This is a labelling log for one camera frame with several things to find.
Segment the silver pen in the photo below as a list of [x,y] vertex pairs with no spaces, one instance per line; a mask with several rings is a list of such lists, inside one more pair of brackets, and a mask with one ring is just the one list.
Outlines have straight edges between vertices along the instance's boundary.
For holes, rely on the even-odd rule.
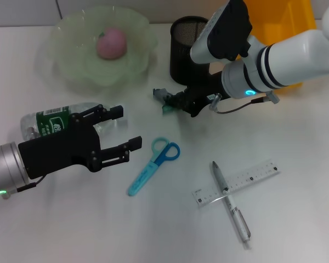
[[[220,191],[229,192],[229,187],[223,177],[222,171],[219,169],[218,165],[215,162],[212,162],[212,166],[213,166],[213,173],[215,179],[217,180]],[[232,219],[235,223],[235,226],[237,228],[237,231],[239,232],[242,241],[246,243],[247,241],[250,240],[251,233],[246,225],[245,219],[243,218],[240,210],[235,205],[232,195],[228,195],[224,197],[224,200],[229,208],[230,214],[232,216]]]

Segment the blue scissors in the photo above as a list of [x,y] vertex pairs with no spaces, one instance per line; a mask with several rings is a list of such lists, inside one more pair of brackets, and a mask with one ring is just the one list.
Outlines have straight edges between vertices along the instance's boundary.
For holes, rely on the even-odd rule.
[[[162,149],[156,150],[155,145],[159,141],[164,141],[164,146]],[[177,149],[177,155],[173,157],[166,156],[166,153],[169,151],[171,147]],[[164,161],[173,161],[177,159],[180,155],[180,148],[178,144],[174,142],[169,142],[169,140],[165,137],[159,137],[153,140],[151,144],[151,149],[154,155],[152,155],[152,158],[148,162],[147,166],[141,171],[141,173],[138,175],[136,180],[132,183],[132,185],[128,189],[129,196],[135,196],[139,192],[139,190],[146,184],[146,182],[153,176],[155,171],[159,168],[159,166]]]

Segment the yellow box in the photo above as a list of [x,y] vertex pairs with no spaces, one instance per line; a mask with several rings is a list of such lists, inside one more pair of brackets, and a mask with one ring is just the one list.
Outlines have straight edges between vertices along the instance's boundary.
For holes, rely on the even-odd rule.
[[[308,29],[315,29],[310,0],[244,0],[247,5],[251,34],[263,44],[271,45],[295,36]],[[280,89],[300,87],[302,83]]]

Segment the clear plastic ruler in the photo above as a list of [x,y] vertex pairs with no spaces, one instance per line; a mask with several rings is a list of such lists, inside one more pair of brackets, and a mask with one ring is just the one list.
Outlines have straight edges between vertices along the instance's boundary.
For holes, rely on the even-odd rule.
[[[246,169],[240,173],[225,178],[229,187],[229,195],[248,187],[263,179],[280,173],[278,166],[272,159]],[[199,206],[213,203],[227,196],[226,191],[220,192],[216,186],[201,188],[192,192]]]

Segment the pen holder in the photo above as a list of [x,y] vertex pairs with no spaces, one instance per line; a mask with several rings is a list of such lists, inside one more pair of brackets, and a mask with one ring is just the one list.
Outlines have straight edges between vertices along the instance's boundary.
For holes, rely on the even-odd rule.
[[169,72],[172,79],[181,85],[205,83],[209,75],[209,64],[196,64],[190,57],[190,49],[207,21],[199,16],[185,16],[171,26]]

